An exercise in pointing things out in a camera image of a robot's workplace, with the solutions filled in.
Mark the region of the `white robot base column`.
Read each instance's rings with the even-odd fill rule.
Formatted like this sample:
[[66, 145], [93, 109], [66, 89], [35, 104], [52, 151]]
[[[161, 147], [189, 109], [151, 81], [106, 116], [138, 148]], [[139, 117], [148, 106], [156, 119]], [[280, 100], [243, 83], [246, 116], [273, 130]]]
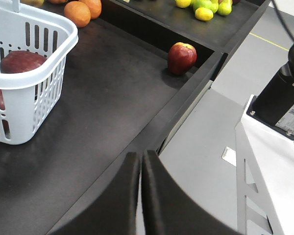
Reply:
[[250, 220], [266, 232], [294, 235], [294, 141], [250, 115], [251, 95], [235, 127], [237, 230]]

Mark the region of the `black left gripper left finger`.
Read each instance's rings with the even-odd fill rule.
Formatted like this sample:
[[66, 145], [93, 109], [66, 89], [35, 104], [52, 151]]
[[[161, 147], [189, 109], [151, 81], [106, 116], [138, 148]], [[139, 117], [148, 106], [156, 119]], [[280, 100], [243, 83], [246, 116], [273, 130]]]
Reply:
[[140, 158], [127, 153], [120, 169], [101, 195], [53, 235], [135, 235]]

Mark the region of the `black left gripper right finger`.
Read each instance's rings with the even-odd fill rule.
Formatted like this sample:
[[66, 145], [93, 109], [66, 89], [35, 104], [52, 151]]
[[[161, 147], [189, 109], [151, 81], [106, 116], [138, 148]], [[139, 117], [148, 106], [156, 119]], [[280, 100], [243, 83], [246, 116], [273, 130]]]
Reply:
[[143, 154], [141, 191], [147, 235], [237, 234], [192, 200], [153, 150]]

